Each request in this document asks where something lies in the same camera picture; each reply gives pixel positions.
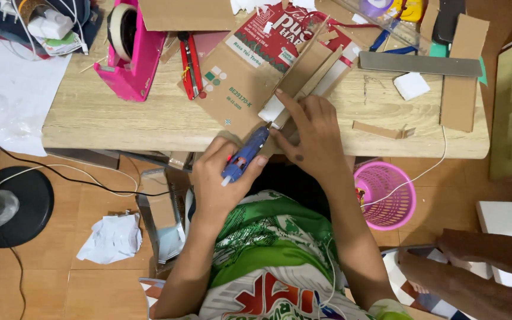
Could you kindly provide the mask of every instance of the pink tape dispenser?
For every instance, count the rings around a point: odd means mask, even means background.
[[[167,33],[147,31],[137,0],[116,0],[108,15],[108,65],[94,70],[124,100],[146,100]]]

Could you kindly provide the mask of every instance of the black round base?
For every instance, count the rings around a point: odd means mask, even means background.
[[[29,167],[14,166],[0,170],[0,181]],[[19,210],[0,226],[0,248],[22,245],[36,237],[46,226],[55,204],[51,182],[39,170],[27,171],[0,185],[19,200]]]

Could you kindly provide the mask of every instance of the red utility knife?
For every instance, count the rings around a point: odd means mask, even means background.
[[[177,38],[181,41],[181,58],[183,60],[183,85],[189,100],[193,100],[203,90],[203,79],[199,58],[195,49],[193,35],[188,31],[180,31]]]

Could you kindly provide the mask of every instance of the blue hot glue gun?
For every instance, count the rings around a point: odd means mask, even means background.
[[[248,138],[244,147],[231,157],[221,174],[224,178],[222,186],[227,185],[229,182],[235,182],[242,176],[248,164],[258,154],[264,142],[268,139],[271,124],[272,122],[268,122],[267,125],[256,129]]]

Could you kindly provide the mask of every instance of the desk surface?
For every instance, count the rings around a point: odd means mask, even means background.
[[[189,101],[176,85],[182,72],[176,54],[159,65],[144,103],[123,101],[93,69],[79,73],[104,57],[105,30],[95,40],[90,56],[76,54],[68,66],[43,127],[48,148],[203,151],[224,128],[201,107]],[[355,156],[441,157],[444,138],[439,123],[443,77],[424,75],[430,92],[404,101],[393,79],[398,72],[355,68],[331,94],[345,154]],[[366,85],[365,76],[371,78]],[[387,129],[416,127],[403,140],[369,135],[352,129],[353,120]],[[478,85],[472,133],[446,129],[448,158],[484,158],[489,135]]]

